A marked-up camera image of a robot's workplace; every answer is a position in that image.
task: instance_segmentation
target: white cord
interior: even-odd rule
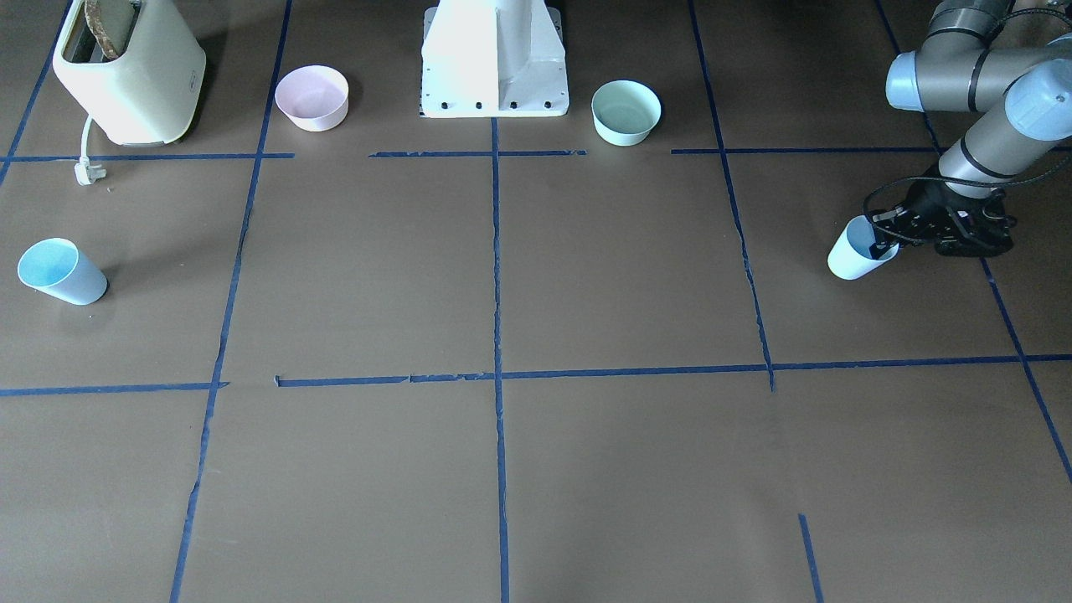
[[[78,163],[74,165],[74,179],[84,187],[92,185],[108,174],[103,165],[89,164],[89,127],[92,124],[93,116],[87,117],[86,126],[81,129],[81,155],[78,156]]]

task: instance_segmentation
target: blue grid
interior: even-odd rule
[[[250,179],[250,188],[247,195],[245,211],[242,218],[241,230],[238,236],[238,245],[232,271],[230,286],[228,291],[223,324],[220,333],[220,348],[213,366],[211,381],[195,383],[160,383],[160,384],[134,384],[134,385],[87,385],[87,386],[62,386],[62,387],[24,387],[24,388],[0,388],[0,398],[3,397],[25,397],[25,396],[57,396],[72,394],[126,394],[126,393],[151,393],[165,391],[203,391],[208,393],[206,413],[200,438],[200,450],[197,466],[197,479],[191,490],[188,503],[188,512],[183,525],[183,534],[176,562],[175,577],[172,587],[170,601],[177,603],[180,598],[182,577],[185,568],[187,555],[189,553],[190,538],[192,534],[194,517],[197,508],[197,499],[200,490],[200,482],[205,470],[205,459],[208,452],[210,423],[214,413],[215,399],[219,391],[228,385],[222,380],[224,358],[227,348],[227,339],[230,330],[230,319],[234,312],[235,299],[238,293],[239,278],[242,267],[242,250],[245,236],[249,231],[250,216],[253,210],[256,196],[257,183],[260,174],[262,162],[266,159],[293,159],[295,153],[291,152],[265,152],[265,145],[268,134],[268,126],[272,113],[272,94],[279,72],[282,64],[283,52],[286,44],[287,29],[294,0],[287,0],[284,10],[282,26],[280,30],[279,43],[277,47],[276,61],[271,75],[271,85],[265,102],[264,117],[262,121],[260,137],[257,150],[252,153],[192,153],[192,155],[138,155],[120,156],[104,155],[92,156],[99,161],[205,161],[205,160],[253,160],[253,173]],[[883,27],[890,38],[891,45],[895,54],[900,49],[893,33],[889,18],[882,6],[882,0],[874,0]],[[64,14],[70,8],[70,0]],[[382,376],[382,377],[343,377],[328,379],[283,379],[274,377],[276,385],[279,387],[323,387],[323,386],[355,386],[372,384],[402,384],[402,383],[443,383],[460,381],[493,381],[495,391],[495,414],[496,414],[496,458],[498,471],[498,509],[500,509],[500,555],[501,555],[501,592],[502,601],[509,601],[509,560],[508,560],[508,529],[506,514],[506,444],[504,436],[504,400],[503,382],[506,380],[544,380],[562,378],[599,378],[599,377],[642,377],[642,376],[666,376],[666,374],[710,374],[727,372],[766,372],[772,391],[776,389],[775,374],[780,371],[795,370],[832,370],[832,369],[853,369],[853,368],[883,368],[883,367],[923,367],[923,366],[954,366],[954,365],[980,365],[980,364],[1019,364],[1023,367],[1025,377],[1031,387],[1031,392],[1039,406],[1040,413],[1044,420],[1047,430],[1053,440],[1054,446],[1066,474],[1072,482],[1072,465],[1069,456],[1054,426],[1048,408],[1043,395],[1036,382],[1031,371],[1031,365],[1036,363],[1070,362],[1072,354],[1026,354],[1021,345],[1015,327],[1006,309],[999,286],[985,260],[980,260],[981,268],[989,283],[1010,339],[1016,350],[1016,355],[1009,356],[973,356],[973,357],[947,357],[947,358],[907,358],[907,359],[880,359],[880,361],[845,361],[825,363],[775,363],[772,361],[771,352],[766,341],[766,334],[763,327],[760,299],[756,291],[755,279],[748,260],[748,250],[744,227],[741,223],[736,205],[736,197],[733,190],[732,173],[729,164],[729,156],[732,155],[792,155],[792,153],[940,153],[944,150],[938,143],[937,135],[929,118],[924,114],[923,121],[932,139],[930,147],[824,147],[824,148],[726,148],[721,128],[718,119],[715,91],[706,62],[706,55],[703,49],[703,42],[700,33],[699,20],[696,14],[695,0],[688,0],[689,14],[693,20],[693,30],[696,39],[699,67],[703,74],[708,101],[711,111],[712,126],[715,133],[715,148],[690,148],[672,149],[671,155],[717,155],[719,157],[723,173],[725,175],[727,192],[729,193],[730,206],[734,219],[734,226],[741,238],[741,254],[745,277],[748,280],[753,300],[756,310],[756,323],[758,327],[758,338],[762,348],[763,364],[747,365],[712,365],[712,366],[684,366],[684,367],[632,367],[632,368],[606,368],[606,369],[577,369],[577,370],[546,370],[546,371],[505,371],[503,369],[502,357],[502,313],[501,313],[501,247],[500,247],[500,160],[503,157],[584,157],[584,149],[560,149],[560,150],[531,150],[531,151],[504,151],[498,148],[498,123],[496,119],[490,120],[491,144],[489,151],[382,151],[370,156],[373,159],[420,159],[420,158],[452,158],[452,157],[486,157],[492,161],[492,198],[493,198],[493,252],[494,252],[494,370],[485,372],[451,373],[451,374],[407,374],[407,376]],[[48,74],[53,50],[58,42],[60,28],[49,47],[48,56],[41,69],[33,90],[23,113],[19,126],[12,139],[11,146],[5,156],[0,158],[0,186],[6,177],[12,163],[28,162],[51,162],[51,161],[77,161],[76,156],[19,156],[18,146],[25,133],[29,116],[38,100],[41,88]],[[1057,150],[1069,150],[1060,147]],[[819,573],[816,563],[815,550],[812,542],[812,533],[806,516],[801,513],[798,516],[801,535],[805,548],[805,556],[809,569],[813,588],[817,603],[822,603],[823,594],[819,580]]]

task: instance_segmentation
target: light blue cup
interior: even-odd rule
[[[92,304],[108,289],[108,279],[65,238],[34,244],[18,261],[18,280],[75,306]]]
[[[592,97],[596,132],[612,145],[639,144],[662,117],[662,104],[651,88],[631,79],[608,82]]]

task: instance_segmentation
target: white mounting bracket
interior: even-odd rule
[[[544,0],[441,0],[425,12],[421,114],[557,117],[569,108],[562,15]]]

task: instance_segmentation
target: cup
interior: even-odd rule
[[[18,261],[18,280],[75,306],[96,302],[108,289],[108,279],[65,238],[48,238],[27,249]]]
[[[872,245],[875,245],[875,230],[870,220],[866,216],[849,220],[827,256],[830,271],[845,280],[855,280],[892,260],[900,249],[899,245],[894,244],[878,260],[873,260],[869,249]]]
[[[647,137],[662,117],[662,105],[651,88],[630,79],[604,84],[592,97],[596,132],[612,145],[628,147]]]
[[[330,130],[349,108],[349,84],[325,65],[306,65],[286,74],[276,86],[276,105],[295,126],[310,132]]]

